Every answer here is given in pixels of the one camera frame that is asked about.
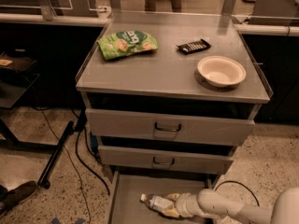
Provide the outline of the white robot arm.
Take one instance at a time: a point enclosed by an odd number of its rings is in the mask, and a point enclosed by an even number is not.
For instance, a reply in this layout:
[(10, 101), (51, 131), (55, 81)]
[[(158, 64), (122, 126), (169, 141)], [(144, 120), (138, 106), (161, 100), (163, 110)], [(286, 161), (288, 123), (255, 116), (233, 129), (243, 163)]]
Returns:
[(230, 217), (242, 224), (299, 224), (299, 188), (284, 190), (272, 210), (232, 201), (213, 189), (175, 195), (166, 217)]

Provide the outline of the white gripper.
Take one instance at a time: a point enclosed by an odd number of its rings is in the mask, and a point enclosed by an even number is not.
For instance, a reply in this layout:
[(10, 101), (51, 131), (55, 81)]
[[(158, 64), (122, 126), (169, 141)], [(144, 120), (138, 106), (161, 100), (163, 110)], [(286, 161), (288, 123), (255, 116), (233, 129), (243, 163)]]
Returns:
[(197, 195), (191, 193), (171, 193), (165, 196), (166, 199), (176, 202), (175, 207), (164, 209), (161, 213), (165, 217), (179, 218), (194, 217), (199, 215), (200, 207), (197, 202)]

